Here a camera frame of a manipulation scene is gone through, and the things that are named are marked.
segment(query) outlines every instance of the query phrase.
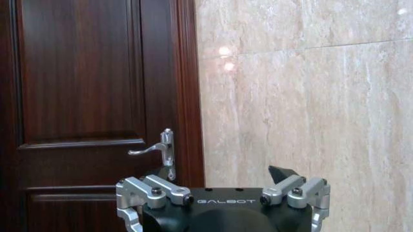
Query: metal bracket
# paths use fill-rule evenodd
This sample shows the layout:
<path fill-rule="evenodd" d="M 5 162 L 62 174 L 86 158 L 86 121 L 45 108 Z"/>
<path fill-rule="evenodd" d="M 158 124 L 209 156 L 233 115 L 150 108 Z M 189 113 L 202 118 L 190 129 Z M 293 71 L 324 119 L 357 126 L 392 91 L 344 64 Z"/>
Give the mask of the metal bracket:
<path fill-rule="evenodd" d="M 194 196 L 192 195 L 192 191 L 188 187 L 177 186 L 156 175 L 146 176 L 144 183 L 153 187 L 160 187 L 162 191 L 166 192 L 173 204 L 190 205 L 194 202 Z"/>
<path fill-rule="evenodd" d="M 162 162 L 164 166 L 169 169 L 169 180 L 173 181 L 177 178 L 176 173 L 176 148 L 174 148 L 174 131 L 172 129 L 166 129 L 161 133 L 161 143 L 157 143 L 152 147 L 149 147 L 144 151 L 130 150 L 129 154 L 132 156 L 142 155 L 150 151 L 160 150 L 162 151 Z"/>
<path fill-rule="evenodd" d="M 166 193 L 160 188 L 149 186 L 136 177 L 117 183 L 117 212 L 118 217 L 125 220 L 129 232 L 144 231 L 134 206 L 142 206 L 148 203 L 150 208 L 158 209 L 166 205 L 166 202 Z"/>
<path fill-rule="evenodd" d="M 305 183 L 305 177 L 299 175 L 289 176 L 284 181 L 281 181 L 275 187 L 264 188 L 264 193 L 261 195 L 260 201 L 263 205 L 276 205 L 283 203 L 284 196 L 289 191 Z"/>
<path fill-rule="evenodd" d="M 331 214 L 331 185 L 323 178 L 315 177 L 300 188 L 289 191 L 289 206 L 303 209 L 308 204 L 313 207 L 312 232 L 320 232 L 323 220 Z"/>

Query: silver door handle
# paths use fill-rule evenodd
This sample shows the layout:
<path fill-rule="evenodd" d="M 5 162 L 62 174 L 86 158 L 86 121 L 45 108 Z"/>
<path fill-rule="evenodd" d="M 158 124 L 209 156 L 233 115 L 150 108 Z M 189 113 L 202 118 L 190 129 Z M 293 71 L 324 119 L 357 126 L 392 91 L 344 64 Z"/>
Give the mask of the silver door handle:
<path fill-rule="evenodd" d="M 144 151 L 130 150 L 129 154 L 132 156 L 142 155 L 150 151 L 162 151 L 162 162 L 164 166 L 169 169 L 169 180 L 176 180 L 176 153 L 174 153 L 174 131 L 166 129 L 161 133 L 161 143 L 157 143 Z"/>
<path fill-rule="evenodd" d="M 129 154 L 132 155 L 132 156 L 137 156 L 137 155 L 141 155 L 141 154 L 145 154 L 145 153 L 148 153 L 148 152 L 150 152 L 150 151 L 166 151 L 168 150 L 168 148 L 169 148 L 169 145 L 168 144 L 165 144 L 165 143 L 157 143 L 154 146 L 152 146 L 150 148 L 148 148 L 146 150 L 144 150 L 144 151 L 133 151 L 133 150 L 130 150 L 129 151 Z"/>

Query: wooden door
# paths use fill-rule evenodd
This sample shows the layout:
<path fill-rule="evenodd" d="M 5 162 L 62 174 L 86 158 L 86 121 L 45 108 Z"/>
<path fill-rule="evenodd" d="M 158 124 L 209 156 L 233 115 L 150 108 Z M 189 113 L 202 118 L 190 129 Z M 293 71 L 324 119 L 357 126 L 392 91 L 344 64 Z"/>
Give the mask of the wooden door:
<path fill-rule="evenodd" d="M 125 231 L 114 185 L 162 165 L 204 185 L 190 0 L 0 0 L 0 231 Z"/>

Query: marble wall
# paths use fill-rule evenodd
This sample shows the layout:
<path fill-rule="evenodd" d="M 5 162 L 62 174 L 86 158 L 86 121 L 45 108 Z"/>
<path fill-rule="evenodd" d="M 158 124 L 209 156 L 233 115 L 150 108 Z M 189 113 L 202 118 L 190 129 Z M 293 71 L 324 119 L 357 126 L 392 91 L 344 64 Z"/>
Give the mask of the marble wall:
<path fill-rule="evenodd" d="M 196 0 L 206 185 L 332 184 L 327 232 L 413 231 L 413 1 Z"/>

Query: screw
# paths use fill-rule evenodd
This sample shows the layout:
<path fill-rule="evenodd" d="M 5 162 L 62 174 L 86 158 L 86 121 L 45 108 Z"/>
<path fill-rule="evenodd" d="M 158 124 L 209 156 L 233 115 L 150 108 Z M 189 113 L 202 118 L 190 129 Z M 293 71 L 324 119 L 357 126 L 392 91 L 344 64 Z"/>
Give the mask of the screw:
<path fill-rule="evenodd" d="M 268 205 L 272 204 L 272 199 L 268 195 L 264 194 L 260 197 L 260 202 L 261 202 L 263 205 L 268 206 Z"/>
<path fill-rule="evenodd" d="M 303 189 L 301 188 L 295 188 L 293 189 L 293 194 L 303 196 Z"/>
<path fill-rule="evenodd" d="M 160 187 L 153 187 L 152 193 L 154 196 L 160 196 L 162 194 L 162 190 Z"/>
<path fill-rule="evenodd" d="M 188 196 L 185 196 L 184 198 L 184 205 L 190 205 L 194 203 L 194 196 L 192 194 L 189 194 Z"/>

